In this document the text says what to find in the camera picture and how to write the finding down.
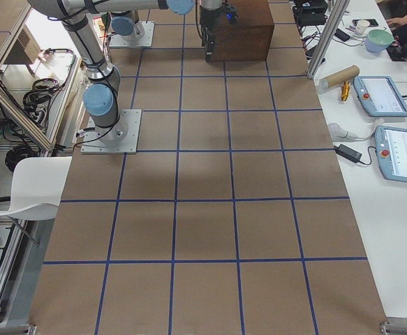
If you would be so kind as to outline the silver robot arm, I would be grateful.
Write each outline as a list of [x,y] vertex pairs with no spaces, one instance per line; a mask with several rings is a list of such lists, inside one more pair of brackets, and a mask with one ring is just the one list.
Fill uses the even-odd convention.
[[112,30],[124,40],[140,40],[145,35],[145,29],[140,23],[138,11],[111,12],[110,16]]
[[224,16],[230,24],[237,23],[237,9],[228,1],[30,1],[29,4],[48,19],[60,21],[80,53],[91,81],[82,96],[86,111],[94,122],[96,138],[90,142],[100,141],[106,147],[123,142],[128,134],[128,122],[123,119],[117,102],[119,71],[105,58],[89,25],[88,13],[115,13],[127,21],[117,33],[130,36],[135,32],[135,18],[130,14],[138,10],[170,10],[177,15],[199,10],[200,38],[208,57],[214,50],[214,30],[220,18]]

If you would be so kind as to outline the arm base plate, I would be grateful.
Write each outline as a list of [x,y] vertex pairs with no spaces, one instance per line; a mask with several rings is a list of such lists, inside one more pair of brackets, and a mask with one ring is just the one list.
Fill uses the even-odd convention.
[[84,134],[84,144],[80,151],[83,154],[135,154],[141,118],[141,109],[120,110],[119,122],[107,133],[107,130],[95,127],[90,117],[87,126],[94,129]]
[[116,20],[111,24],[112,35],[110,48],[139,48],[151,47],[154,36],[155,23],[152,21]]

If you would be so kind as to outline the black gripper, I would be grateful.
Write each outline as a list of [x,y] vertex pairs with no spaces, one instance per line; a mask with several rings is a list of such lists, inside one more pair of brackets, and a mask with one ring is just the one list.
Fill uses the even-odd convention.
[[215,46],[215,35],[211,30],[214,30],[219,24],[221,17],[228,20],[230,24],[237,23],[237,9],[235,6],[221,6],[211,10],[199,7],[200,9],[200,25],[202,27],[202,46],[205,47],[205,55],[212,56]]

